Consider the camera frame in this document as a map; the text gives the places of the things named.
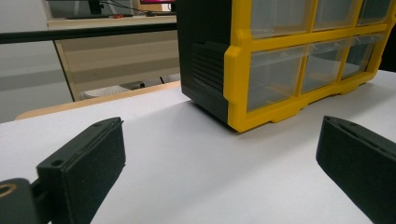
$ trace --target wooden desk edge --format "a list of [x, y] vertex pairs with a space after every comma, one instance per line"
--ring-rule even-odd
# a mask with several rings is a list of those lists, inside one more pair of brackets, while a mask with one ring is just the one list
[[176, 88], [179, 86], [180, 86], [180, 81], [175, 81], [175, 82], [169, 82], [169, 83], [165, 83], [165, 84], [161, 84], [161, 85], [157, 85], [157, 86], [146, 87], [146, 88], [138, 89], [138, 90], [134, 90], [134, 91], [125, 91], [125, 92], [121, 92], [121, 93], [117, 93], [117, 94], [113, 94], [113, 95], [77, 101], [77, 102], [68, 103], [68, 104], [64, 104], [64, 105], [50, 106], [50, 107], [31, 110], [31, 111], [22, 113], [22, 114], [18, 115], [15, 118], [15, 120], [29, 119], [29, 118], [38, 117], [38, 116], [42, 116], [42, 115], [48, 115], [48, 114], [61, 112], [61, 111], [65, 111], [65, 110], [81, 108], [81, 107], [88, 106], [88, 105], [97, 105], [97, 104], [101, 104], [101, 103], [105, 103], [105, 102], [109, 102], [109, 101], [115, 101], [115, 100], [133, 97], [133, 96], [137, 96], [137, 95], [142, 95], [142, 94], [146, 94], [146, 93], [150, 93], [150, 92], [154, 92], [154, 91], [163, 91], [163, 90], [167, 90], [167, 89], [172, 89], [172, 88]]

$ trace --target gray wall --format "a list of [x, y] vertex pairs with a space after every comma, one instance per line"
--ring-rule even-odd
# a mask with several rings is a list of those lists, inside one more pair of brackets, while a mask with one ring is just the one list
[[[47, 30], [42, 0], [0, 1], [0, 33]], [[72, 102], [52, 42], [0, 45], [0, 123]]]

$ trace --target monitor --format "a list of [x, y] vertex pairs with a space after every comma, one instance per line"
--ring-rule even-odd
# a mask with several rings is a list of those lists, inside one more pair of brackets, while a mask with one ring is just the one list
[[176, 0], [140, 0], [140, 4], [170, 4], [171, 11], [176, 11]]

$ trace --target yellow and black storage cabinet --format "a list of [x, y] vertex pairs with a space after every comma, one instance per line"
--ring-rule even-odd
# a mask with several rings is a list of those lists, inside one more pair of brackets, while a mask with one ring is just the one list
[[184, 94], [243, 132], [374, 78], [396, 0], [177, 0]]

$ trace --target screw hole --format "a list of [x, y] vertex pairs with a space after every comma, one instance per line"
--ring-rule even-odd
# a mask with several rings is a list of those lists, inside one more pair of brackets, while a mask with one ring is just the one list
[[12, 193], [17, 188], [15, 184], [4, 184], [0, 186], [0, 198]]
[[63, 160], [57, 160], [57, 161], [53, 161], [50, 165], [51, 165], [51, 166], [59, 166], [59, 165], [61, 165], [62, 163], [64, 163]]

